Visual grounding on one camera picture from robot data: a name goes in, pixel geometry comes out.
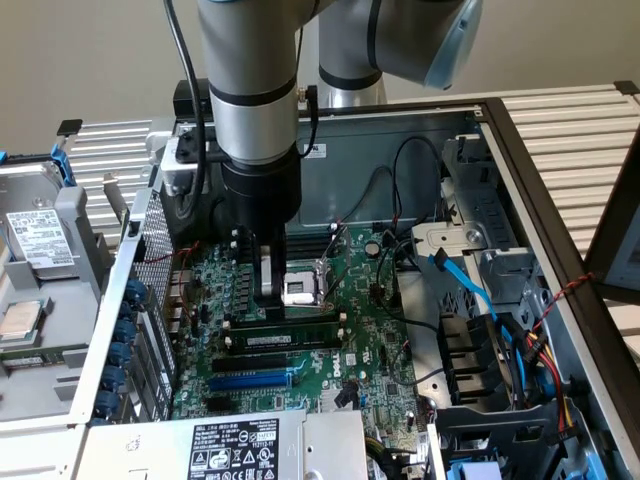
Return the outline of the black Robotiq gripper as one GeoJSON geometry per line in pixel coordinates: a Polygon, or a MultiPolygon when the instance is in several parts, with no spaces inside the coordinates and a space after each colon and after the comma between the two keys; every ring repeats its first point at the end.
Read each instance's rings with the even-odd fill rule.
{"type": "Polygon", "coordinates": [[[282,320],[285,225],[301,204],[301,159],[285,154],[264,165],[228,161],[221,175],[231,215],[250,235],[254,301],[268,320],[282,320]]]}

